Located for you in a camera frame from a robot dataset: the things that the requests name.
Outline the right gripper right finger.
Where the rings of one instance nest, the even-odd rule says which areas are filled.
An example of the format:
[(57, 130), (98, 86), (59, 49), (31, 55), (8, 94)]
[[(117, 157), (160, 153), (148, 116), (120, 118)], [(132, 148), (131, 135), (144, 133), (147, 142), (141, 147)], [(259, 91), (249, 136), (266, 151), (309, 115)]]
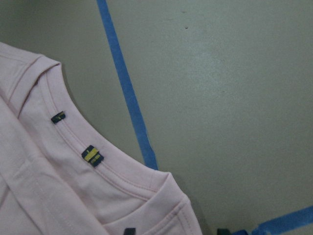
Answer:
[(217, 229), (217, 235), (231, 235), (231, 232), (229, 229), (218, 228)]

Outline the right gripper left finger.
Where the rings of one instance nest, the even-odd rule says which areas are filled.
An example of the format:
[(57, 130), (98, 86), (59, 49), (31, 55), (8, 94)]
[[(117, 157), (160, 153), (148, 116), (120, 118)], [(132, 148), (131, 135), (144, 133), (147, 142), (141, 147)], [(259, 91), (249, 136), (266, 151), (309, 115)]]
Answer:
[(123, 235), (136, 235), (136, 228), (125, 228)]

